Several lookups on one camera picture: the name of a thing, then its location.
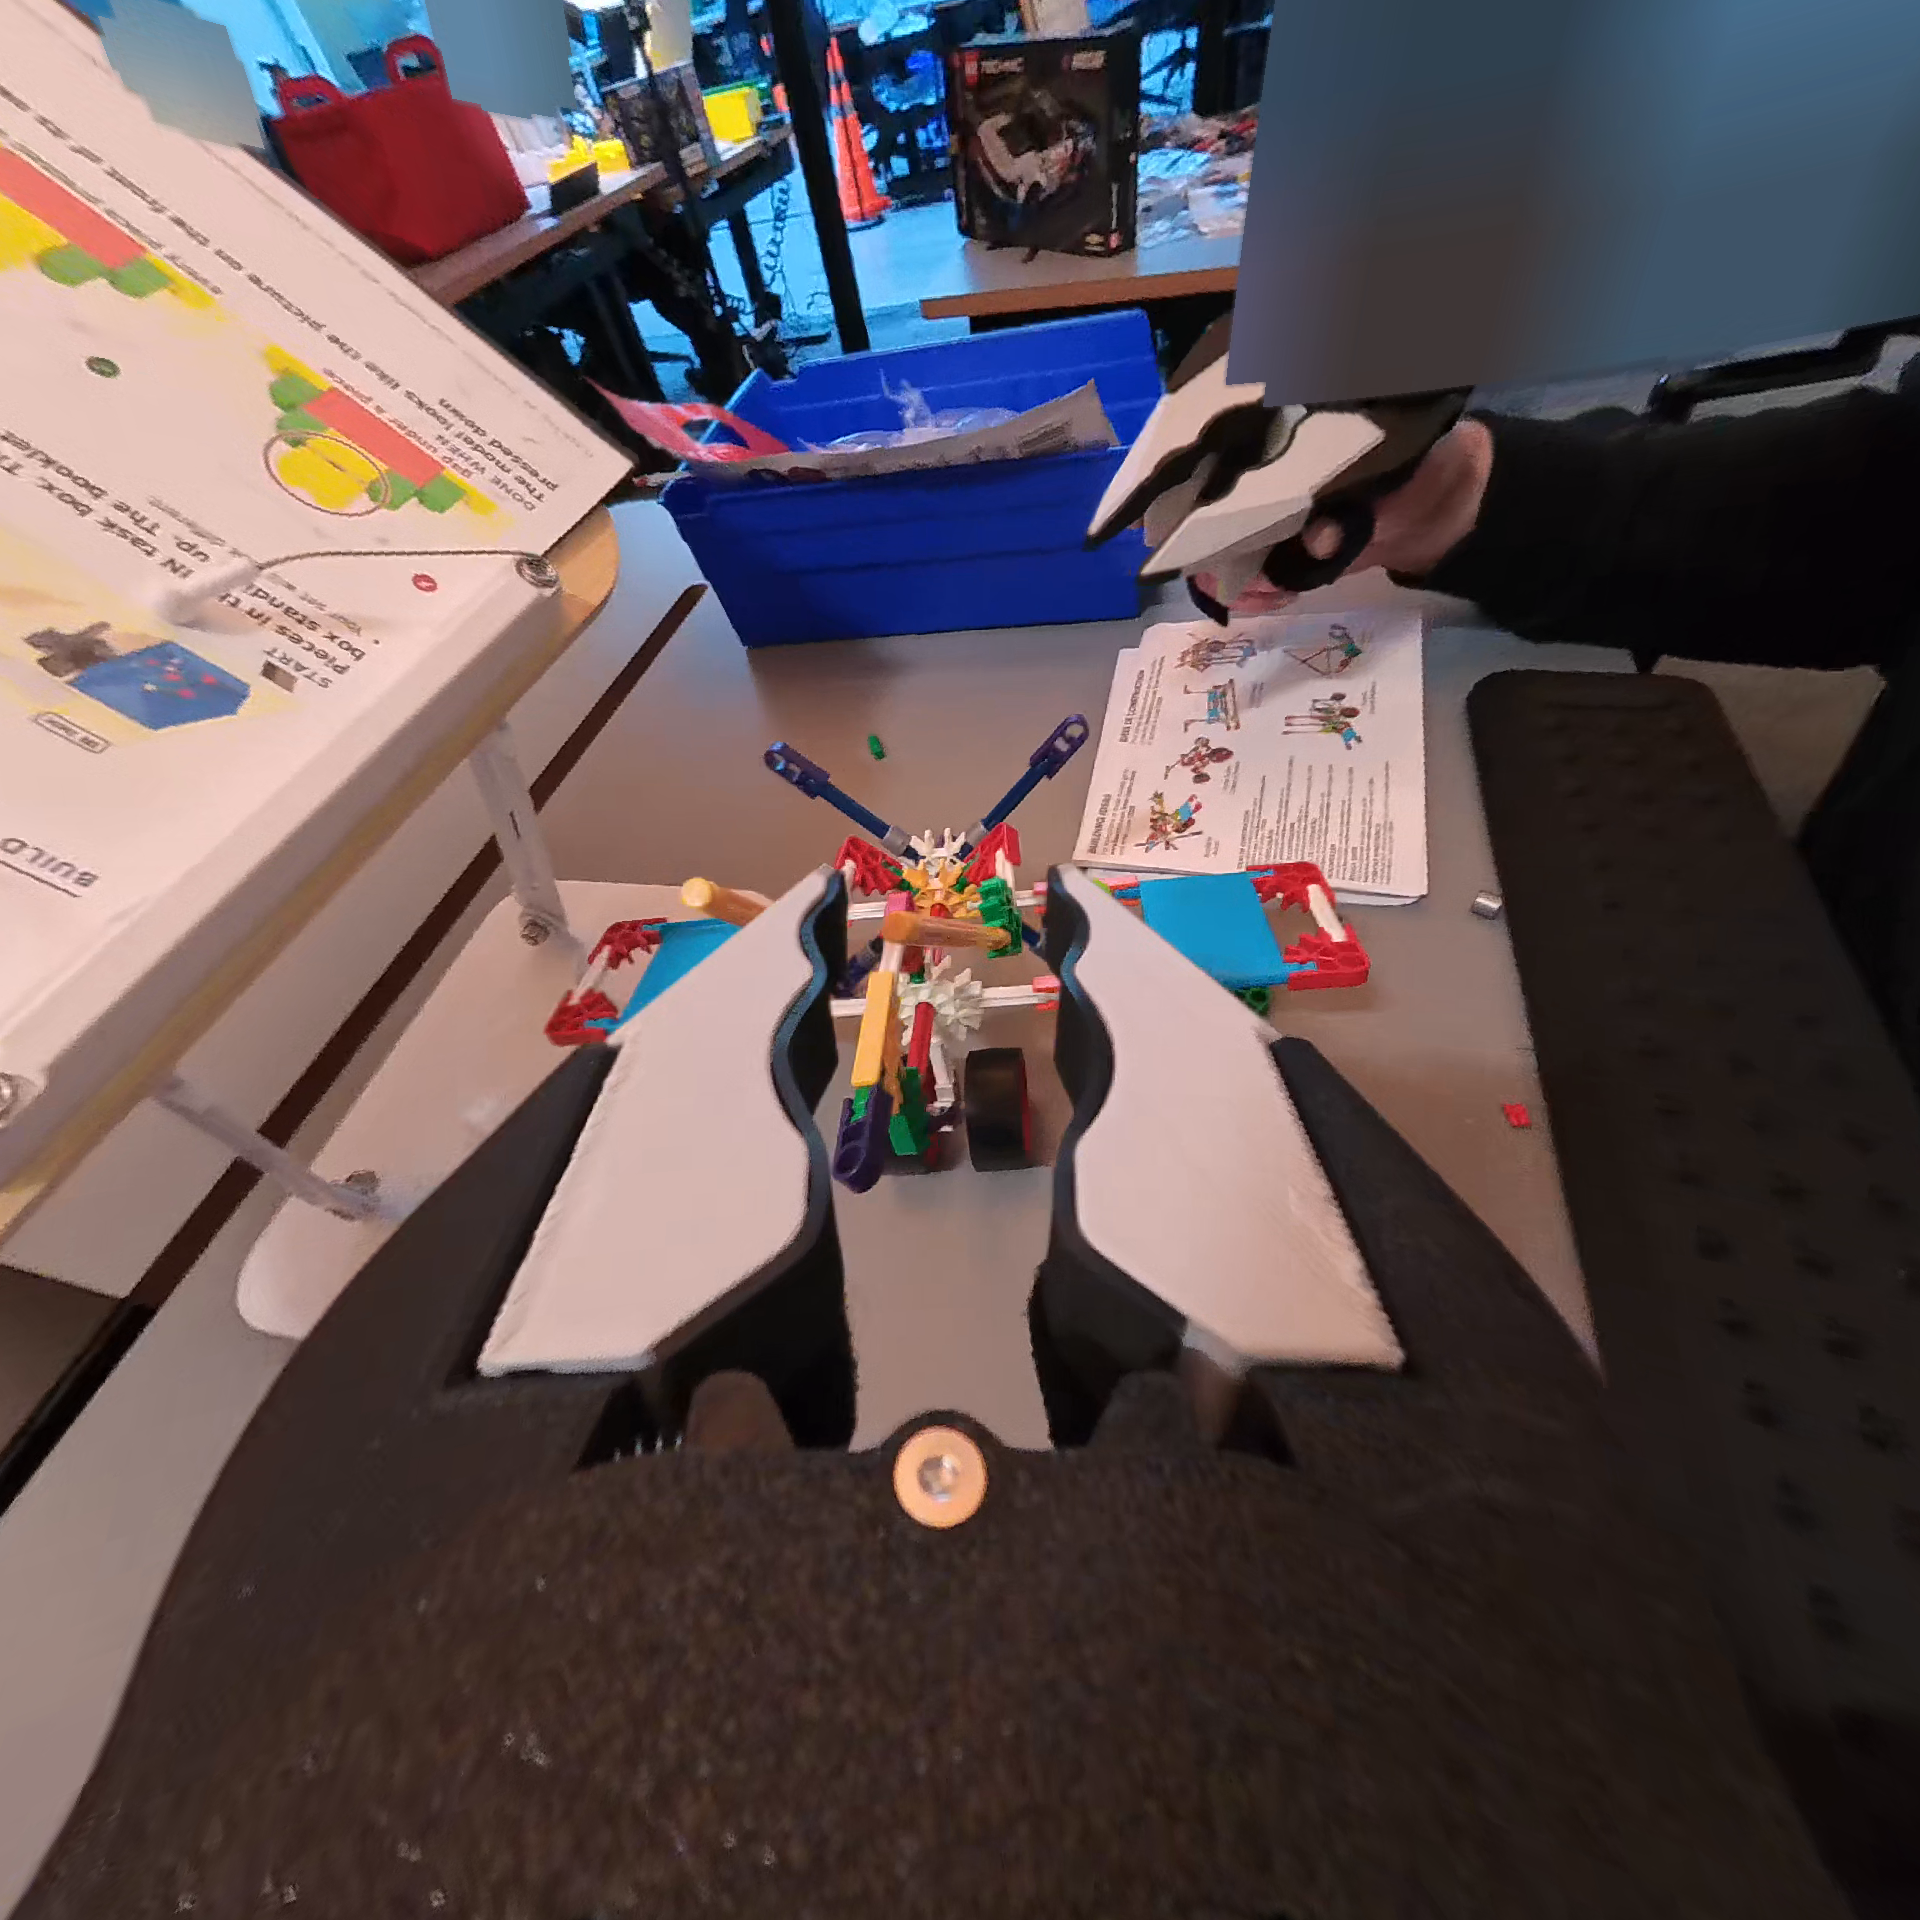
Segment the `black toy box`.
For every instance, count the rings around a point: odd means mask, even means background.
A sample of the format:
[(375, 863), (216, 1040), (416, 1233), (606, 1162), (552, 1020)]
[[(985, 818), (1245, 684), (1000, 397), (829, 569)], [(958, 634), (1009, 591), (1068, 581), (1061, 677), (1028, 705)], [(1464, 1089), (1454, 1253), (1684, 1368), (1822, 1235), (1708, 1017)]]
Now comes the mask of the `black toy box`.
[(972, 244), (1108, 259), (1135, 249), (1140, 40), (977, 40), (944, 53), (955, 229)]

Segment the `person's right hand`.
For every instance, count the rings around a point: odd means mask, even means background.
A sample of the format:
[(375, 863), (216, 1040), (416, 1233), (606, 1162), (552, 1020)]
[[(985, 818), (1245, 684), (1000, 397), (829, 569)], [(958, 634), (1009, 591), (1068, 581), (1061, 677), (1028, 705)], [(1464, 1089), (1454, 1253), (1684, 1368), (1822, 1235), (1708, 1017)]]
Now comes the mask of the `person's right hand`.
[(1356, 569), (1429, 579), (1473, 531), (1493, 465), (1489, 426), (1473, 416), (1455, 424), (1408, 479), (1373, 500), (1373, 532)]

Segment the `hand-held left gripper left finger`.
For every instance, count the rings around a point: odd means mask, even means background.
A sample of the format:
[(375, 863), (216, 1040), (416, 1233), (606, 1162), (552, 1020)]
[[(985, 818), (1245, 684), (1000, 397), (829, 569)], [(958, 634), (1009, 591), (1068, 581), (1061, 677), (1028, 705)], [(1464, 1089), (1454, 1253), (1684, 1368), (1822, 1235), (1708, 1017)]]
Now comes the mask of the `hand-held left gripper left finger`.
[(657, 1435), (699, 1391), (750, 1376), (801, 1449), (849, 1442), (845, 1268), (815, 1112), (847, 888), (807, 873), (550, 1082), (577, 1116), (513, 1144), (529, 1185), (495, 1304), (486, 1384), (624, 1378)]

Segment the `orange traffic cone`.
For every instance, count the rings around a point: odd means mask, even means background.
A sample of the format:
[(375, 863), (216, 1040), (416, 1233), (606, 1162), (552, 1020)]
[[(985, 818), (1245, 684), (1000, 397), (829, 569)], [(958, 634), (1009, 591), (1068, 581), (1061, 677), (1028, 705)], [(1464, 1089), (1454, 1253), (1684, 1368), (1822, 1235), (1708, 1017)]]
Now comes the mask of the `orange traffic cone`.
[(828, 40), (824, 76), (829, 90), (831, 165), (838, 210), (847, 229), (867, 232), (877, 226), (892, 210), (889, 196), (879, 191), (868, 156), (863, 127), (857, 117), (847, 72), (837, 40)]

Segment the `blue plastic bin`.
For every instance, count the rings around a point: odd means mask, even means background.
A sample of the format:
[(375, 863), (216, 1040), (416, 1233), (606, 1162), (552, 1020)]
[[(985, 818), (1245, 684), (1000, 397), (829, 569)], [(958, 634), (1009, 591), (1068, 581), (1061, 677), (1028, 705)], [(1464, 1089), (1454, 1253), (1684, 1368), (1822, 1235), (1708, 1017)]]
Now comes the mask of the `blue plastic bin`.
[(899, 431), (904, 392), (939, 412), (1063, 416), (1091, 388), (1108, 448), (1041, 450), (849, 479), (724, 475), (697, 465), (660, 504), (750, 650), (813, 641), (1133, 617), (1139, 531), (1091, 547), (1087, 521), (1160, 397), (1145, 312), (1110, 308), (861, 352), (788, 379), (751, 376), (728, 412), (788, 448)]

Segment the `toy instruction booklet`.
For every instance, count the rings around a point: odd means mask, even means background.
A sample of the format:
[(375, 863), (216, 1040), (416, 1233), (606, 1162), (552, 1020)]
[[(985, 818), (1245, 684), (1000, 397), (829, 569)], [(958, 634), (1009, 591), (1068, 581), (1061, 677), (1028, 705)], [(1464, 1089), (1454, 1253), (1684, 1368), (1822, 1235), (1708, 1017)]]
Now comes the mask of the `toy instruction booklet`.
[(1307, 863), (1344, 904), (1424, 898), (1424, 639), (1392, 609), (1143, 632), (1116, 661), (1075, 859), (1139, 875)]

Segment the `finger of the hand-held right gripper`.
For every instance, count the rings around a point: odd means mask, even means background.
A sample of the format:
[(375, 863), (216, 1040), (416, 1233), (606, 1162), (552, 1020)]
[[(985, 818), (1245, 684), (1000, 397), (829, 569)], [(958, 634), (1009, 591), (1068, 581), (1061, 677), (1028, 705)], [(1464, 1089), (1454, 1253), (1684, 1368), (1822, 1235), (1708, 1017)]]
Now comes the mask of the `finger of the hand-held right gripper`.
[(1193, 479), (1260, 466), (1272, 416), (1260, 379), (1232, 379), (1225, 365), (1177, 376), (1097, 500), (1085, 547), (1108, 545)]
[(1272, 409), (1260, 466), (1198, 481), (1166, 532), (1145, 536), (1140, 579), (1160, 581), (1223, 560), (1255, 537), (1287, 537), (1317, 492), (1384, 444), (1384, 427), (1351, 409)]

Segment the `colourful construction toy plane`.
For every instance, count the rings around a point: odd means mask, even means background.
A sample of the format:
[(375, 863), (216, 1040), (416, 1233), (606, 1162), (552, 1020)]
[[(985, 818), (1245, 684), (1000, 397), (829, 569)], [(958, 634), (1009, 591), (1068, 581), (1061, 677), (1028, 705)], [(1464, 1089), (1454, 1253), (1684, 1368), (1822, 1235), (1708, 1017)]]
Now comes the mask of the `colourful construction toy plane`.
[[(1032, 1099), (1019, 1047), (980, 1047), (990, 1010), (1052, 1010), (1061, 981), (1032, 973), (991, 985), (983, 968), (1039, 954), (1046, 885), (1019, 888), (1016, 809), (1091, 739), (1069, 713), (1028, 754), (1022, 776), (964, 831), (904, 832), (857, 802), (828, 771), (777, 741), (763, 763), (801, 796), (829, 804), (853, 834), (835, 857), (847, 893), (847, 960), (831, 1015), (855, 1020), (849, 1092), (835, 1125), (831, 1178), (857, 1194), (883, 1173), (934, 1168), (941, 1140), (959, 1133), (975, 1171), (1030, 1168)], [(1372, 960), (1340, 916), (1324, 873), (1288, 863), (1244, 873), (1123, 877), (1101, 890), (1140, 912), (1183, 960), (1219, 987), (1341, 992), (1364, 985)], [(885, 945), (889, 909), (1015, 927), (1009, 951)]]

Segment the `printed instruction sheet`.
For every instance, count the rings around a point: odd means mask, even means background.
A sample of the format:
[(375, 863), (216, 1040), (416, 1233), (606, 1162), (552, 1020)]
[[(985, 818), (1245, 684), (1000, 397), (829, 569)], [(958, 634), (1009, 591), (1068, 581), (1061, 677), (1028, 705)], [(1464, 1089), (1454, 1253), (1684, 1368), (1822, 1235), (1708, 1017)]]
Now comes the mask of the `printed instruction sheet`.
[(108, 947), (628, 458), (4, 4), (4, 1000)]

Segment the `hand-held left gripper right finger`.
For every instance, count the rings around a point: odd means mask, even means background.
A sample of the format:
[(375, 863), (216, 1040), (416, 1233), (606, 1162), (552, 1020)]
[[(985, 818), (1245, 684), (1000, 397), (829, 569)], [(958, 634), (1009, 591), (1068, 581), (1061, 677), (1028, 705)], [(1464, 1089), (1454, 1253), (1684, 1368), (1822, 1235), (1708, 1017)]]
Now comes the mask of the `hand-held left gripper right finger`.
[(1199, 1427), (1276, 1449), (1283, 1373), (1398, 1373), (1272, 1024), (1084, 872), (1049, 873), (1041, 937), (1068, 1097), (1030, 1288), (1049, 1442), (1084, 1448), (1127, 1378), (1173, 1376)]

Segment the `person's right forearm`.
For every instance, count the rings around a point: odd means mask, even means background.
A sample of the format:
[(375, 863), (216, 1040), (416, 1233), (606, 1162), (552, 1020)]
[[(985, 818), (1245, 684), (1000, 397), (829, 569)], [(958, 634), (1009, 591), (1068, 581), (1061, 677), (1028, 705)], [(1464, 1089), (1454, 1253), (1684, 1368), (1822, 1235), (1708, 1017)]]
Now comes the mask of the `person's right forearm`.
[(1534, 642), (1856, 669), (1916, 651), (1916, 360), (1753, 416), (1493, 412), (1489, 488), (1424, 581)]

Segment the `black perforated pad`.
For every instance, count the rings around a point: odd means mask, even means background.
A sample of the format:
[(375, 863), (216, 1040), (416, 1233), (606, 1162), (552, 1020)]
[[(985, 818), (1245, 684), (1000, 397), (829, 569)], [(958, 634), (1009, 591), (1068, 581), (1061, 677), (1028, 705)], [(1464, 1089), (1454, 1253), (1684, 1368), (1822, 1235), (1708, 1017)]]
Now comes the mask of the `black perforated pad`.
[(1830, 1874), (1916, 1916), (1916, 1091), (1708, 689), (1467, 724), (1603, 1372)]

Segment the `red tote bag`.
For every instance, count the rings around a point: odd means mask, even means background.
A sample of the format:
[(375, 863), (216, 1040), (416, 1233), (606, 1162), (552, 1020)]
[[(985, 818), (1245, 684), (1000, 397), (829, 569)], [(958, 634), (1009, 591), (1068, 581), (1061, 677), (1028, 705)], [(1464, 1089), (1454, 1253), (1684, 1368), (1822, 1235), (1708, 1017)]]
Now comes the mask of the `red tote bag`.
[(384, 85), (347, 93), (276, 76), (272, 129), (288, 173), (401, 267), (508, 229), (529, 204), (489, 113), (448, 87), (439, 47), (407, 35), (381, 51)]

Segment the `clear plastic bag red header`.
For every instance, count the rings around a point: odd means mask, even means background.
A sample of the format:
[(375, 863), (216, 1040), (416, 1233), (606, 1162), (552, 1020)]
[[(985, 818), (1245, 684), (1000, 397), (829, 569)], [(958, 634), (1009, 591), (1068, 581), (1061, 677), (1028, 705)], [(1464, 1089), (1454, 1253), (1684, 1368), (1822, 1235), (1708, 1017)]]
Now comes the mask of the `clear plastic bag red header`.
[(596, 388), (637, 439), (694, 479), (718, 484), (824, 484), (955, 466), (1016, 465), (1078, 450), (1116, 450), (1119, 437), (1092, 383), (1022, 413), (974, 407), (934, 413), (921, 392), (883, 395), (900, 421), (859, 427), (828, 444), (797, 431), (768, 432), (711, 401), (630, 401)]

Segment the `black pole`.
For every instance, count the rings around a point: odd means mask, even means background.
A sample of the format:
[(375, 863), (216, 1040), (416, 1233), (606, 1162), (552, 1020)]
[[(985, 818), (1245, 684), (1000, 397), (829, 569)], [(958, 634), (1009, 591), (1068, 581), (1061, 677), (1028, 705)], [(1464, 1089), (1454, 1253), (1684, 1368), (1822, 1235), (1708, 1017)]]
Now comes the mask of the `black pole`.
[(857, 265), (847, 240), (847, 224), (837, 200), (824, 101), (824, 37), (809, 27), (809, 4), (766, 2), (763, 13), (773, 40), (777, 76), (787, 96), (787, 122), (807, 191), (807, 209), (823, 259), (835, 337), (840, 352), (867, 352), (872, 344), (857, 290)]

